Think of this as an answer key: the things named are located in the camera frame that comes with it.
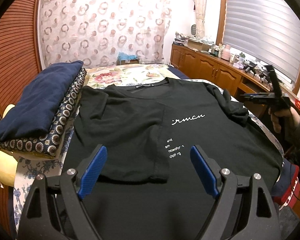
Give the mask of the person's right hand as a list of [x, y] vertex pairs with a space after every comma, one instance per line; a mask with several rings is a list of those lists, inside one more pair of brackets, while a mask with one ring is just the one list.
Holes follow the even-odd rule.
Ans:
[[292, 107], [280, 111], [274, 111], [274, 108], [270, 107], [268, 113], [276, 133], [281, 133], [283, 130], [293, 132], [300, 123], [300, 115]]

